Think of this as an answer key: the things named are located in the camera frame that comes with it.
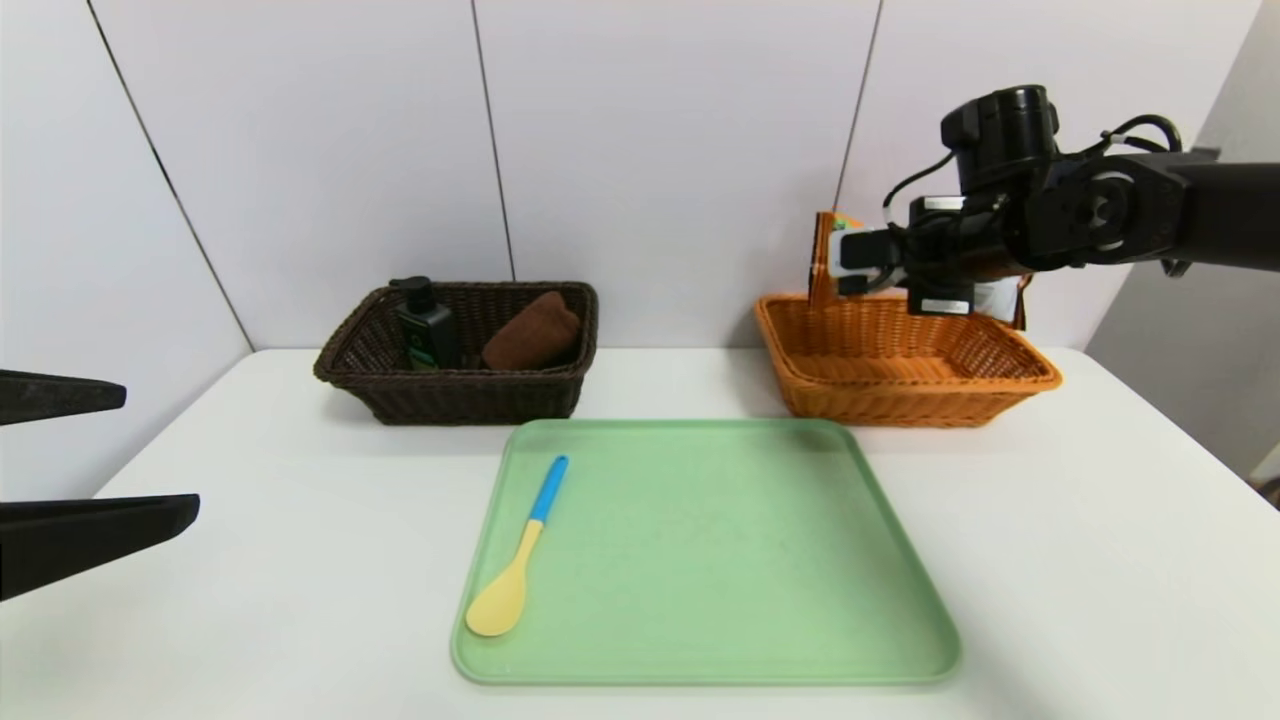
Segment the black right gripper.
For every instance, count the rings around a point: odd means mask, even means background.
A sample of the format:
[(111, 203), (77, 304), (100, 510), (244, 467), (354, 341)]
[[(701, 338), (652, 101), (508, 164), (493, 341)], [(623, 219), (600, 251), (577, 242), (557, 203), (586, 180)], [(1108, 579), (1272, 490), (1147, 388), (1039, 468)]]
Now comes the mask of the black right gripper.
[(908, 238), (908, 304), (913, 315), (970, 315), (975, 307), (975, 282), (965, 281), (925, 260), (934, 256), (927, 240), (945, 231), (964, 208), (963, 196), (924, 196), (910, 202)]

